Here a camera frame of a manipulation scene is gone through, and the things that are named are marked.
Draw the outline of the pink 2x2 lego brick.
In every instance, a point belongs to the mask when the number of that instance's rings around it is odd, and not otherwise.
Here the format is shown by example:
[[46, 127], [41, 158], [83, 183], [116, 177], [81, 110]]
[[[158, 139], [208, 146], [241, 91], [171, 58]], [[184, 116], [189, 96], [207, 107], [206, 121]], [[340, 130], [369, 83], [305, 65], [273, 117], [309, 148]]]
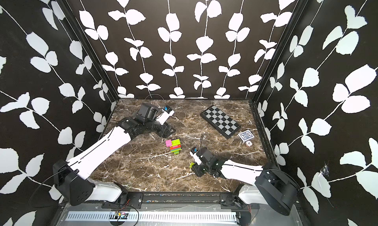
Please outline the pink 2x2 lego brick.
[[166, 147], [171, 147], [172, 146], [172, 140], [166, 140], [165, 144], [166, 144]]

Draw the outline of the lime 2x4 lego brick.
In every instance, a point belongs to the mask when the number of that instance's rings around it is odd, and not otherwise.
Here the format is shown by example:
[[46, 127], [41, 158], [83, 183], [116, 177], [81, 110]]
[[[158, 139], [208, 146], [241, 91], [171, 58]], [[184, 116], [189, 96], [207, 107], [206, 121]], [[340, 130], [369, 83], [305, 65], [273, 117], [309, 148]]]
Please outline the lime 2x4 lego brick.
[[171, 141], [172, 147], [181, 145], [180, 139], [175, 139]]

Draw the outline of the red lego brick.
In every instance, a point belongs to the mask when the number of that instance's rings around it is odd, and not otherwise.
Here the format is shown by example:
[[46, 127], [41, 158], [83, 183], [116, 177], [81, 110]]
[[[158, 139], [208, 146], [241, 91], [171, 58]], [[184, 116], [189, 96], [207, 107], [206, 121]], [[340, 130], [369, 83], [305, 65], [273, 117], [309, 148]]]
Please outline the red lego brick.
[[170, 150], [181, 149], [181, 145], [170, 147]]

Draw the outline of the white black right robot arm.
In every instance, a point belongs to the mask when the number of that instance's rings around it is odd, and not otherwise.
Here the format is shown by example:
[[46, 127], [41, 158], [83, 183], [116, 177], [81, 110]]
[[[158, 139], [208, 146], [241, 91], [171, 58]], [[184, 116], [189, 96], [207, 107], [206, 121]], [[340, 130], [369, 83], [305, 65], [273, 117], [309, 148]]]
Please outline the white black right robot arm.
[[243, 209], [252, 204], [269, 205], [281, 215], [288, 216], [299, 192], [299, 184], [273, 163], [250, 166], [230, 159], [217, 158], [207, 148], [190, 150], [194, 159], [191, 170], [196, 176], [208, 174], [214, 178], [238, 180], [242, 184], [231, 195], [221, 199], [226, 205]]

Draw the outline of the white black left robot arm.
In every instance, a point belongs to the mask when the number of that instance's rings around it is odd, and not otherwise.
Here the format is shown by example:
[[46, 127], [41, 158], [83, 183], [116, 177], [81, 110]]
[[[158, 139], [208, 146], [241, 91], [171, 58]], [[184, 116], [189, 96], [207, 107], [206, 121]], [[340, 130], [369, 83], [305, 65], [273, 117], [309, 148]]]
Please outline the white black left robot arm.
[[174, 110], [165, 106], [158, 108], [143, 103], [131, 117], [119, 121], [112, 130], [87, 150], [53, 165], [54, 186], [72, 206], [86, 201], [107, 201], [123, 206], [128, 201], [128, 191], [118, 183], [104, 183], [90, 178], [94, 170], [119, 148], [137, 136], [155, 132], [159, 137], [168, 138], [175, 133], [167, 120]]

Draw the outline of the black and white chessboard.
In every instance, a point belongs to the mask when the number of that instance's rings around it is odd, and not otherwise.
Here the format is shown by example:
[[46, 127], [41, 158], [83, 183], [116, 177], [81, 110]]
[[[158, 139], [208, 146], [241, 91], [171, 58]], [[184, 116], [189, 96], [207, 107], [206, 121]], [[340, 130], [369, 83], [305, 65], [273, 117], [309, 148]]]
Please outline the black and white chessboard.
[[230, 139], [241, 129], [239, 123], [229, 117], [217, 106], [207, 108], [200, 113], [200, 116], [226, 139]]

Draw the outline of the blue playing card box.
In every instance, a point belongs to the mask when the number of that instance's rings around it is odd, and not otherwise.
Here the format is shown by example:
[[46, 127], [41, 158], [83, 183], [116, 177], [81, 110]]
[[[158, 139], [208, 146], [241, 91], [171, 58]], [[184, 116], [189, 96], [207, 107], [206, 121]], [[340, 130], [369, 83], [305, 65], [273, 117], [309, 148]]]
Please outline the blue playing card box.
[[250, 131], [250, 130], [246, 130], [246, 131], [243, 131], [241, 133], [238, 134], [238, 137], [243, 141], [243, 142], [247, 142], [247, 141], [250, 141], [252, 140], [253, 138], [255, 138], [255, 136], [253, 135], [253, 133]]

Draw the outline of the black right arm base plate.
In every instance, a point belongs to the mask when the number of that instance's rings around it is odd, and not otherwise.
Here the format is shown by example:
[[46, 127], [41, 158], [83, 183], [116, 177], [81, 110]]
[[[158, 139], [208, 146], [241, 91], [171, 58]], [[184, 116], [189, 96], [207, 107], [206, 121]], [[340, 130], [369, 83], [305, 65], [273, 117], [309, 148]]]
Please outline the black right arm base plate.
[[231, 209], [231, 210], [257, 210], [260, 209], [260, 205], [257, 203], [246, 204], [238, 196], [233, 193], [220, 193], [219, 204], [222, 209]]

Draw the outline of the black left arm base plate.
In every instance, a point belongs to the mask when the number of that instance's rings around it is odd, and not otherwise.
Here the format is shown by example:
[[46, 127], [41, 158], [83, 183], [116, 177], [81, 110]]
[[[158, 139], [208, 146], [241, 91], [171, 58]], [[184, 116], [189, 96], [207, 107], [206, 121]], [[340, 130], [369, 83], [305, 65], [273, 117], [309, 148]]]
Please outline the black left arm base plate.
[[122, 193], [115, 202], [106, 201], [102, 204], [102, 209], [121, 210], [127, 207], [140, 209], [143, 201], [143, 193], [128, 192]]

